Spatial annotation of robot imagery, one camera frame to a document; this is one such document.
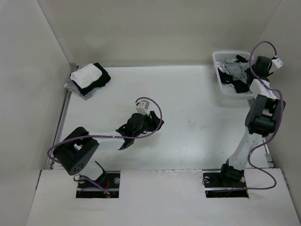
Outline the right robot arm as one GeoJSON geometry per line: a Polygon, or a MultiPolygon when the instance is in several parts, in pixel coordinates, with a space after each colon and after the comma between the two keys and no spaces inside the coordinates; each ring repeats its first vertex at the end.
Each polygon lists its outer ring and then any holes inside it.
{"type": "Polygon", "coordinates": [[[264,146],[263,140],[269,135],[275,136],[279,129],[285,108],[283,95],[272,89],[267,79],[273,69],[282,66],[282,61],[274,56],[257,57],[248,68],[246,80],[249,90],[255,97],[245,120],[245,133],[235,152],[222,165],[218,181],[223,186],[238,183],[244,177],[246,165],[250,163],[255,149],[264,146]]]}

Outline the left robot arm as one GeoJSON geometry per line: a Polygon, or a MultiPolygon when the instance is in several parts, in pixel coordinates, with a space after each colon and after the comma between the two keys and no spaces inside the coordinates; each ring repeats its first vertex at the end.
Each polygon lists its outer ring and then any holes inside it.
{"type": "Polygon", "coordinates": [[[89,178],[94,187],[102,187],[107,178],[107,172],[92,161],[96,151],[125,150],[135,141],[136,137],[161,129],[164,121],[157,117],[154,111],[143,115],[134,113],[127,122],[112,133],[108,138],[90,137],[84,127],[77,127],[64,141],[64,144],[53,150],[53,156],[63,166],[70,176],[80,174],[81,178],[89,178]]]}

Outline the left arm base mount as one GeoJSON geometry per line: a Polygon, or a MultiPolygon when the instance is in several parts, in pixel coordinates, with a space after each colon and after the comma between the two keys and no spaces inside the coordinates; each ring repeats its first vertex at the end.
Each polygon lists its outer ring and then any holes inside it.
{"type": "Polygon", "coordinates": [[[109,194],[100,190],[97,186],[89,181],[86,181],[80,175],[75,175],[73,180],[77,182],[76,198],[83,199],[114,199],[119,198],[119,186],[120,186],[120,171],[107,171],[106,174],[102,174],[95,182],[103,189],[109,192],[109,194]]]}

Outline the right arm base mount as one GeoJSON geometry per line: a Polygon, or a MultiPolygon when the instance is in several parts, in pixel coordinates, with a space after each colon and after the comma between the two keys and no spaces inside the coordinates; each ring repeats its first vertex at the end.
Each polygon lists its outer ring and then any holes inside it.
{"type": "Polygon", "coordinates": [[[246,179],[224,179],[219,170],[203,171],[202,183],[205,187],[206,198],[248,198],[246,179]]]}

